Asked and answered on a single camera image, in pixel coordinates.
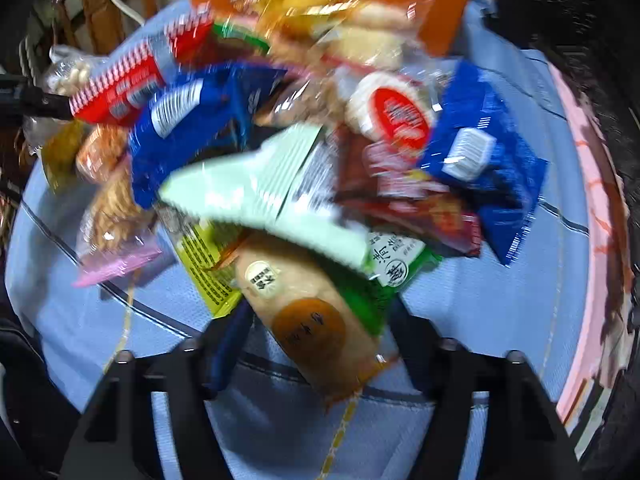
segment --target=light green snack package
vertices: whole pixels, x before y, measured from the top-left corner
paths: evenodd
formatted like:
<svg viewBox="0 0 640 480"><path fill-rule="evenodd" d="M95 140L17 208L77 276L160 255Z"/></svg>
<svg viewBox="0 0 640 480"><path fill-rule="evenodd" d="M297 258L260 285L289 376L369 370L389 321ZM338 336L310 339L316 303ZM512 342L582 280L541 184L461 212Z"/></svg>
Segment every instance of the light green snack package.
<svg viewBox="0 0 640 480"><path fill-rule="evenodd" d="M343 226L333 195L335 157L321 126L299 123L260 150L175 171L160 198L191 216L262 229L363 272L368 230Z"/></svg>
<svg viewBox="0 0 640 480"><path fill-rule="evenodd" d="M242 293L231 287L230 279L213 276L207 269L215 265L225 248L235 243L244 229L208 220L198 221L165 205L156 206L156 211L175 253L213 317L229 314L242 298Z"/></svg>
<svg viewBox="0 0 640 480"><path fill-rule="evenodd" d="M374 278L367 280L324 260L321 266L340 295L372 336L379 336L391 300L420 270L442 261L424 242L393 233L369 234Z"/></svg>

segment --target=orange circle label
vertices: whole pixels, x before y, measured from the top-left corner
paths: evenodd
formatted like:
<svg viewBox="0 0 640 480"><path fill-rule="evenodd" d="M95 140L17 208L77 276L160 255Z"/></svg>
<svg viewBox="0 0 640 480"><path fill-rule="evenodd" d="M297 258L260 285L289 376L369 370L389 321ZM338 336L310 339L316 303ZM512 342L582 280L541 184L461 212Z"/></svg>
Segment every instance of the orange circle label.
<svg viewBox="0 0 640 480"><path fill-rule="evenodd" d="M302 365L337 359L346 338L340 313L317 298L289 303L274 318L271 331L284 352Z"/></svg>

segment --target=bag of nuts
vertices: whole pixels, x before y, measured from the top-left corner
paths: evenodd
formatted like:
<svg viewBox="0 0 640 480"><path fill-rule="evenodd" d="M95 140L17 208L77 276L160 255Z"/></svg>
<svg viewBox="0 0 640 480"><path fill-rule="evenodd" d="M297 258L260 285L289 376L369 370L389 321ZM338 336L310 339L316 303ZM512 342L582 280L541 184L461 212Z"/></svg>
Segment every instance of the bag of nuts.
<svg viewBox="0 0 640 480"><path fill-rule="evenodd" d="M153 210L133 200L129 157L113 171L82 216L76 251L80 260L74 286L125 276L161 254L150 225Z"/></svg>

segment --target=red snack package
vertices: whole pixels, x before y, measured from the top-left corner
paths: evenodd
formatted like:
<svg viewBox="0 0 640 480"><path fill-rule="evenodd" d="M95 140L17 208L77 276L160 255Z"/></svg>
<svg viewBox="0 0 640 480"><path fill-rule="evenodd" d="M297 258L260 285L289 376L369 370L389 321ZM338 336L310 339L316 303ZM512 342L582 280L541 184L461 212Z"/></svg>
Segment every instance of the red snack package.
<svg viewBox="0 0 640 480"><path fill-rule="evenodd" d="M180 63L206 40L213 13L203 6L144 39L70 100L74 117L91 124L133 126L148 99L171 83Z"/></svg>
<svg viewBox="0 0 640 480"><path fill-rule="evenodd" d="M414 169L384 140L373 142L346 126L335 135L340 149L337 203L478 256L479 218L449 187Z"/></svg>

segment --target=dark red wrapper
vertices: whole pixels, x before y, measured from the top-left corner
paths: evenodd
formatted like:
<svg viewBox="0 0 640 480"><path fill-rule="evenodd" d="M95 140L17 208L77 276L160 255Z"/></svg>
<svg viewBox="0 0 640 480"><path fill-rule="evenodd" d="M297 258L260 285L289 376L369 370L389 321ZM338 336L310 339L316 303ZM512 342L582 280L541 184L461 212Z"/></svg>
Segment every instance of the dark red wrapper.
<svg viewBox="0 0 640 480"><path fill-rule="evenodd" d="M372 142L347 126L340 126L335 136L340 149L337 203L478 256L480 221L461 197L412 168L384 141Z"/></svg>

